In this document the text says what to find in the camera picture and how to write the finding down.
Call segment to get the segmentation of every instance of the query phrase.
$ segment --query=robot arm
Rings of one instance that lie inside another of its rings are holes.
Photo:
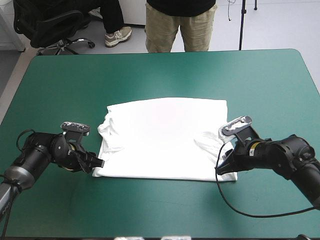
[[[291,135],[283,140],[261,139],[248,116],[239,117],[219,129],[226,144],[234,138],[235,148],[225,153],[218,175],[252,169],[272,169],[291,180],[310,203],[320,208],[320,162],[306,140]]]
[[[71,172],[90,173],[93,168],[103,167],[104,161],[81,145],[82,137],[89,134],[89,126],[64,122],[61,128],[60,134],[33,132],[26,138],[20,156],[4,172],[0,184],[0,220],[13,199],[30,189],[50,163]]]

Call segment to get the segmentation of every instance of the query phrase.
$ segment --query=tripod stand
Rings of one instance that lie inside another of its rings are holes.
[[[254,10],[257,10],[257,1],[254,0]],[[242,10],[241,10],[241,27],[240,27],[240,41],[239,41],[239,51],[242,49],[242,38],[244,33],[244,20],[245,20],[245,14],[247,13],[246,10],[246,0],[242,0]]]

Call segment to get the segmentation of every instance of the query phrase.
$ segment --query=table surface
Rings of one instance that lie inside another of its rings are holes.
[[[251,116],[262,138],[295,133],[320,153],[320,96],[296,50],[39,56],[0,126],[0,167],[19,155],[20,132],[59,133],[64,121],[90,125],[83,145],[98,152],[106,106],[162,97],[227,100],[228,120]],[[241,172],[222,187],[234,206],[251,214],[310,206],[271,170]],[[7,236],[319,237],[319,217],[311,211],[253,219],[229,209],[214,182],[93,178],[52,164],[15,201]]]

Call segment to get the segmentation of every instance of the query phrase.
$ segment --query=cable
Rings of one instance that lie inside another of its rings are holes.
[[[3,177],[4,179],[8,180],[9,182],[11,181],[11,179],[8,179],[4,175],[0,174],[0,177]],[[6,218],[5,218],[5,223],[4,223],[4,227],[3,227],[3,230],[2,230],[1,240],[5,240],[6,231],[7,231],[7,227],[8,227],[8,223],[9,223],[9,218],[10,218],[11,207],[12,207],[12,204],[13,204],[13,201],[14,201],[14,187],[15,187],[14,186],[14,182],[8,183],[8,184],[10,184],[10,194],[9,194],[10,202],[9,202],[9,208],[7,210],[7,213],[6,213]]]
[[[23,154],[23,156],[24,156],[25,153],[22,151],[22,149],[21,149],[20,146],[19,146],[19,139],[20,139],[23,135],[25,135],[26,133],[28,133],[28,132],[36,133],[36,131],[33,130],[33,129],[24,130],[23,132],[21,132],[21,133],[19,134],[19,136],[17,137],[16,142],[15,142],[16,148]]]
[[[221,148],[220,148],[220,151],[219,151],[219,154],[218,154],[218,159],[217,159],[216,165],[215,165],[215,169],[218,168],[218,163],[219,163],[219,159],[220,159],[220,154],[221,154],[221,151],[222,151],[222,149],[224,148],[225,145],[226,145],[226,144],[223,144],[223,145],[221,146]],[[256,219],[278,218],[278,217],[284,217],[284,216],[302,214],[302,213],[305,213],[305,212],[308,212],[308,211],[317,209],[316,207],[309,207],[309,208],[306,208],[306,209],[303,209],[303,210],[300,210],[300,211],[292,211],[292,212],[281,213],[281,214],[273,214],[273,215],[252,215],[252,214],[248,214],[248,213],[239,211],[238,209],[236,209],[235,207],[233,207],[233,206],[231,205],[231,203],[228,202],[227,198],[225,197],[225,195],[224,195],[224,193],[223,193],[223,191],[222,191],[222,189],[221,189],[221,187],[220,187],[220,183],[219,183],[219,180],[218,180],[217,171],[215,171],[215,181],[216,181],[216,185],[218,186],[220,195],[221,195],[221,197],[223,198],[223,200],[225,201],[225,203],[226,203],[233,211],[235,211],[236,213],[241,214],[241,215],[244,215],[244,216],[247,216],[247,217],[250,217],[250,218],[256,218]]]
[[[230,3],[234,4],[236,2],[236,0],[231,1],[231,0],[227,0],[228,1],[228,19],[229,21],[231,21],[230,19]]]

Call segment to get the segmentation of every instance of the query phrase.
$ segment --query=folded shirt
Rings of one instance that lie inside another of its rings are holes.
[[[94,177],[215,181],[223,142],[218,129],[227,123],[225,100],[168,97],[107,107],[98,127],[102,136]],[[228,143],[221,152],[220,161]],[[218,176],[237,180],[237,174]]]

